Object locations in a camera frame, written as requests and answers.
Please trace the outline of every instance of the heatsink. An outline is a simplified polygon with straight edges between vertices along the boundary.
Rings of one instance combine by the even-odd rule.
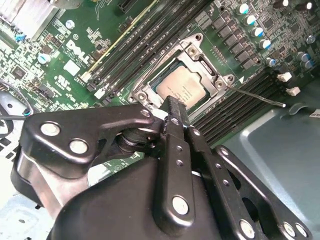
[[[0,1],[0,18],[31,41],[39,37],[58,10],[47,0]]]

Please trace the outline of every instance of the motherboard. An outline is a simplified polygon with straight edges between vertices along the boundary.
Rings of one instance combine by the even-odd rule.
[[[319,75],[316,1],[30,2],[0,3],[0,79],[36,112],[132,103],[153,111],[174,96],[213,146],[270,109],[229,87],[279,101]],[[8,159],[18,140],[0,140]],[[106,167],[115,173],[141,157]]]

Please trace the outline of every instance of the cable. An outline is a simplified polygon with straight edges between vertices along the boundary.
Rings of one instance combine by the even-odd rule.
[[[12,120],[15,120],[15,121],[24,121],[26,120],[27,117],[26,116],[16,116],[16,115],[1,115],[0,116],[0,121],[1,120],[4,120],[4,121],[12,121]]]
[[[28,101],[28,99],[22,94],[22,92],[17,89],[15,86],[13,86],[12,84],[6,82],[6,81],[3,81],[2,79],[0,79],[0,84],[2,85],[5,85],[6,87],[9,87],[11,88],[12,90],[14,90],[24,101],[24,103],[27,105],[29,111],[30,111],[30,114],[29,115],[32,115],[34,114],[34,109],[32,108],[30,102]]]

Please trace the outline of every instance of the gray metal panel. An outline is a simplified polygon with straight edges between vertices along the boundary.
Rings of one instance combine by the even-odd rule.
[[[320,109],[320,82],[312,82],[294,99],[302,101]],[[225,145],[319,240],[320,118],[274,109]]]

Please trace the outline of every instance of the white connector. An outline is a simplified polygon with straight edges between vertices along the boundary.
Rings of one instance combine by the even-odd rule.
[[[295,86],[295,87],[293,87],[293,88],[288,88],[288,89],[286,90],[286,92],[287,92],[290,96],[295,97],[295,96],[297,96],[301,91],[300,91],[300,88],[299,88],[299,87]]]
[[[286,83],[286,82],[288,82],[288,81],[292,78],[292,75],[291,75],[290,72],[287,71],[286,73],[279,74],[279,75],[277,76],[277,78],[278,78],[281,82]]]

